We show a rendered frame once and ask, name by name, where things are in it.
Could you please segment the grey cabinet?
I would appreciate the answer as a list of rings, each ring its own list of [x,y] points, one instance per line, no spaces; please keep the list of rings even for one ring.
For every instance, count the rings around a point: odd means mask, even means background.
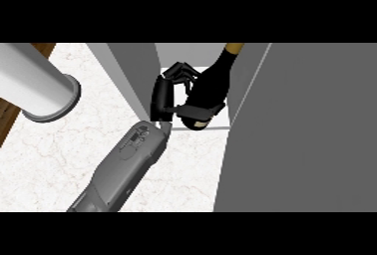
[[[175,61],[197,70],[206,68],[224,43],[88,43],[90,51],[140,120],[150,118],[150,95],[161,70]],[[229,129],[234,123],[251,85],[265,59],[270,43],[245,43],[230,69],[226,107],[208,129]]]

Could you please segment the grey cabinet door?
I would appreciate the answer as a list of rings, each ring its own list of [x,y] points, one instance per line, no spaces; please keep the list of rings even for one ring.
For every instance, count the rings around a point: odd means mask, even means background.
[[[377,44],[274,44],[231,123],[217,211],[377,211]]]

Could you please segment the white cylinder with grey rim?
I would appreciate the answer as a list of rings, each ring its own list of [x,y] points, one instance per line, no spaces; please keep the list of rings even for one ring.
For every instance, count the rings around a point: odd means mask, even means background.
[[[61,118],[79,96],[79,82],[29,43],[0,43],[0,98],[22,110],[27,120],[48,123]]]

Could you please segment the black wine bottle gold cap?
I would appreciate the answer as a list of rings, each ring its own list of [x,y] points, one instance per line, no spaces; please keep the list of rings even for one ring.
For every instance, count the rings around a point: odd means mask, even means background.
[[[224,101],[229,90],[229,71],[242,46],[242,43],[224,44],[214,63],[192,83],[186,99],[189,106],[212,109]]]

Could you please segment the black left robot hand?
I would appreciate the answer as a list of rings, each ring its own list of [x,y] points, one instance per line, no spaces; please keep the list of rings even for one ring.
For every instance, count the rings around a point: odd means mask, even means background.
[[[186,95],[189,95],[189,84],[199,76],[199,72],[187,63],[175,62],[171,67],[158,75],[150,101],[150,121],[169,122],[172,116],[205,122],[217,115],[224,107],[224,103],[211,108],[196,107],[187,104],[174,106],[174,85],[183,84]]]

